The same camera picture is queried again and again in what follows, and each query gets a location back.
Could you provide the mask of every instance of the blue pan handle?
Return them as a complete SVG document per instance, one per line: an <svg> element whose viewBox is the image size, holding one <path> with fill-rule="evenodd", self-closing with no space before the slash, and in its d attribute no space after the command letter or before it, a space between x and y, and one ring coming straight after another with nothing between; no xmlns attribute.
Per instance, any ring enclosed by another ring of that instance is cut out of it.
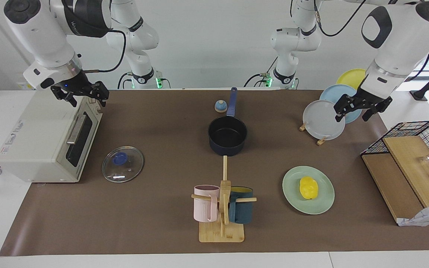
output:
<svg viewBox="0 0 429 268"><path fill-rule="evenodd" d="M226 113L226 115L228 117L234 117L235 116L237 94L238 94L238 89L235 87L232 87L231 88L231 96L229 97L228 112Z"/></svg>

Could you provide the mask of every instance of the plate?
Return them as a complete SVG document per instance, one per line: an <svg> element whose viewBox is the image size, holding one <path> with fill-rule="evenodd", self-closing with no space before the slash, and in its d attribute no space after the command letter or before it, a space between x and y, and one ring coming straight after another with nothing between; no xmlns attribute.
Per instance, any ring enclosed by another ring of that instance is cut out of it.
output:
<svg viewBox="0 0 429 268"><path fill-rule="evenodd" d="M345 128L345 117L337 122L336 115L333 102L316 100L305 107L302 121L311 136L318 140L325 138L325 141L330 141L339 137Z"/></svg>
<svg viewBox="0 0 429 268"><path fill-rule="evenodd" d="M306 200L299 192L299 183L305 176L317 181L319 194L313 200ZM310 166L296 166L289 170L282 180L282 191L287 201L300 212L317 215L326 212L332 207L335 192L329 178L320 170Z"/></svg>
<svg viewBox="0 0 429 268"><path fill-rule="evenodd" d="M320 94L320 100L326 100L329 102L336 103L340 99L340 97L342 97L342 95L347 94L350 97L352 97L353 95L355 95L356 92L357 91L354 90L353 87L348 85L344 85L344 84L332 85L326 88L322 92L322 94ZM348 114L345 115L345 123L349 124L354 122L360 116L361 113L362 113L362 109L349 112Z"/></svg>
<svg viewBox="0 0 429 268"><path fill-rule="evenodd" d="M362 68L353 68L352 70L342 73L342 75L337 79L337 84L349 85L357 90L360 84L365 78L365 69Z"/></svg>

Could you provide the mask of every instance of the light blue plate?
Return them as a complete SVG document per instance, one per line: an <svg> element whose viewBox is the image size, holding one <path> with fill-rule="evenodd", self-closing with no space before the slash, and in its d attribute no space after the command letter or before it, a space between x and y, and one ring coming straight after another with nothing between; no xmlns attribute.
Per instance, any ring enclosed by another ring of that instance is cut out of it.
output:
<svg viewBox="0 0 429 268"><path fill-rule="evenodd" d="M322 94L320 94L320 100L326 100L329 102L336 103L340 99L340 97L342 97L342 95L347 94L352 97L353 95L355 95L356 92L357 91L354 90L354 88L351 86L337 84L326 88L322 92ZM361 113L361 109L349 112L345 116L345 123L348 124L354 122L360 116Z"/></svg>

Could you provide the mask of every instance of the wooden mug tree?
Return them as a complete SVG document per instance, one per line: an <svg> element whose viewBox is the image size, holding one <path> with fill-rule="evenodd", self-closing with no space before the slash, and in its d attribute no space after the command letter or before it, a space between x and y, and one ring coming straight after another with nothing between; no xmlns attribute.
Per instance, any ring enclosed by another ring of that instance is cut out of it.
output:
<svg viewBox="0 0 429 268"><path fill-rule="evenodd" d="M200 222L198 239L202 243L213 242L243 242L244 224L229 222L229 196L231 194L231 181L228 180L228 156L223 156L223 180L219 192L218 220L215 222ZM191 195L192 198L210 201L204 195ZM238 198L236 202L256 202L256 197Z"/></svg>

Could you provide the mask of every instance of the black saucepan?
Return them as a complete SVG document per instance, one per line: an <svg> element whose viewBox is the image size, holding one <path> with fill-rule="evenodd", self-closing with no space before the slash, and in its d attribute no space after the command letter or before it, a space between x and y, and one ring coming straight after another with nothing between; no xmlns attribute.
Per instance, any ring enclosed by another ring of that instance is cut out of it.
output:
<svg viewBox="0 0 429 268"><path fill-rule="evenodd" d="M220 156L234 156L243 149L247 128L235 117L237 88L231 88L226 117L213 120L208 128L210 147Z"/></svg>

